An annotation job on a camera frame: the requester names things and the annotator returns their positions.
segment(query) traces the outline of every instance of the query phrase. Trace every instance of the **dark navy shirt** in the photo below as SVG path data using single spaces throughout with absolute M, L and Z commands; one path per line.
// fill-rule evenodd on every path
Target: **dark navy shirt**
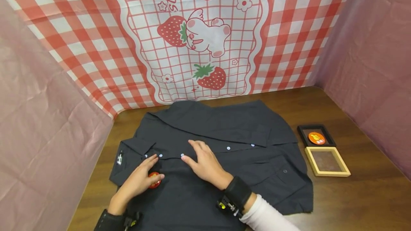
M 143 214 L 132 230 L 245 229 L 238 218 L 216 208 L 222 192 L 181 160 L 182 154 L 197 160 L 189 139 L 208 144 L 227 172 L 241 177 L 280 213 L 313 210 L 313 184 L 297 139 L 280 115 L 261 101 L 214 108 L 181 101 L 146 114 L 134 137 L 120 143 L 110 175 L 116 185 L 154 153 L 159 162 L 151 171 L 166 176 L 157 188 L 130 201 L 128 211 Z

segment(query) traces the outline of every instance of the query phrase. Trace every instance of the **black frame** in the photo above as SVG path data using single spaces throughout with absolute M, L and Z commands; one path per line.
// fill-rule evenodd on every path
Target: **black frame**
M 321 129 L 322 133 L 324 134 L 325 139 L 328 141 L 328 144 L 322 144 L 322 145 L 313 144 L 311 141 L 309 141 L 308 137 L 304 134 L 303 132 L 304 129 Z M 336 147 L 336 144 L 332 136 L 330 135 L 330 133 L 328 133 L 327 129 L 325 128 L 323 124 L 300 125 L 297 127 L 297 130 L 306 147 Z

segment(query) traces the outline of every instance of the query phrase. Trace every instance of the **round button badge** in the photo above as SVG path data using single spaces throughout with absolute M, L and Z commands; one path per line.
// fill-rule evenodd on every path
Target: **round button badge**
M 154 176 L 154 175 L 160 175 L 158 172 L 151 172 L 149 175 L 148 175 L 148 177 L 152 177 L 152 176 Z M 156 182 L 156 183 L 154 183 L 154 184 L 152 184 L 151 186 L 149 186 L 148 188 L 156 188 L 156 187 L 158 187 L 159 185 L 160 185 L 160 183 L 161 183 L 161 180 L 160 181 L 158 181 L 158 182 Z
M 313 142 L 313 144 L 325 144 L 325 137 L 318 132 L 309 133 L 308 139 Z

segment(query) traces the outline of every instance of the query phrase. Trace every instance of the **black wrist strap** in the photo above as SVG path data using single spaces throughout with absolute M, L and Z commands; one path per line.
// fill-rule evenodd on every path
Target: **black wrist strap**
M 224 194 L 230 202 L 242 212 L 244 205 L 251 196 L 251 188 L 239 177 L 234 177 L 230 185 L 225 189 Z
M 101 214 L 94 231 L 117 231 L 124 230 L 125 215 L 115 216 L 104 210 Z

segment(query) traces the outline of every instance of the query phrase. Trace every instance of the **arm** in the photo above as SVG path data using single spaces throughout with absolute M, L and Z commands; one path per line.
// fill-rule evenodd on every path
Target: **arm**
M 194 148 L 198 162 L 189 156 L 182 156 L 200 179 L 210 182 L 220 190 L 225 190 L 232 182 L 233 175 L 224 171 L 210 147 L 202 141 L 188 141 Z M 276 209 L 268 204 L 260 195 L 252 193 L 244 205 L 241 222 L 247 224 L 254 231 L 299 231 L 292 223 L 286 220 Z
M 110 205 L 104 210 L 94 231 L 123 231 L 125 221 L 125 210 L 128 202 L 135 196 L 143 193 L 147 188 L 160 180 L 164 175 L 148 177 L 148 171 L 158 161 L 157 155 L 145 159 L 138 166 L 111 198 Z

